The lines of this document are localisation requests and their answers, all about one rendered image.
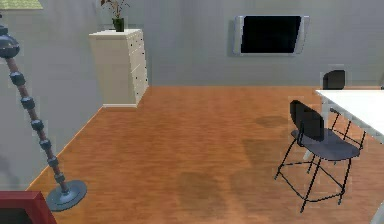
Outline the red box furniture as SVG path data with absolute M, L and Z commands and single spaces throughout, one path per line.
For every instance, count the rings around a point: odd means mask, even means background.
M 57 224 L 40 191 L 0 191 L 0 224 Z

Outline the wall-mounted television set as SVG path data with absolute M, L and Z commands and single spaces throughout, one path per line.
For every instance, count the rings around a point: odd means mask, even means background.
M 301 54 L 309 23 L 307 15 L 236 16 L 233 53 L 238 56 Z

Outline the blue beaded floor lamp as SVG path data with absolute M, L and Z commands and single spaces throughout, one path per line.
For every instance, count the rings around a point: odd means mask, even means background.
M 39 146 L 45 152 L 47 164 L 54 173 L 58 186 L 47 196 L 48 208 L 53 212 L 62 212 L 76 206 L 87 194 L 87 186 L 81 180 L 67 181 L 65 174 L 59 168 L 59 159 L 52 151 L 52 143 L 44 131 L 44 122 L 38 117 L 34 98 L 25 86 L 26 79 L 19 71 L 15 57 L 20 52 L 19 42 L 9 34 L 8 28 L 0 24 L 0 58 L 4 59 L 9 69 L 9 77 L 20 94 L 20 103 L 28 113 L 31 128 L 39 138 Z

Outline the green framed wall picture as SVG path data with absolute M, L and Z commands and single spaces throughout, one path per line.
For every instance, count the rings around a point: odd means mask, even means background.
M 0 0 L 0 10 L 40 10 L 39 0 Z

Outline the white table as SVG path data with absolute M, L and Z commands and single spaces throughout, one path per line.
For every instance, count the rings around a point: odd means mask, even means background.
M 329 127 L 331 108 L 384 144 L 384 90 L 316 90 L 321 97 L 321 115 Z

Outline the cream chest of drawers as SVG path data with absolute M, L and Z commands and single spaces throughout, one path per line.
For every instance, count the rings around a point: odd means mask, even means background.
M 149 87 L 141 29 L 89 35 L 104 107 L 136 108 Z

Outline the potted house plant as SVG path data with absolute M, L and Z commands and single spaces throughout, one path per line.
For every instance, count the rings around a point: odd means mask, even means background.
M 100 5 L 108 5 L 112 10 L 112 23 L 116 32 L 124 31 L 124 18 L 121 16 L 124 6 L 129 7 L 127 0 L 100 0 Z

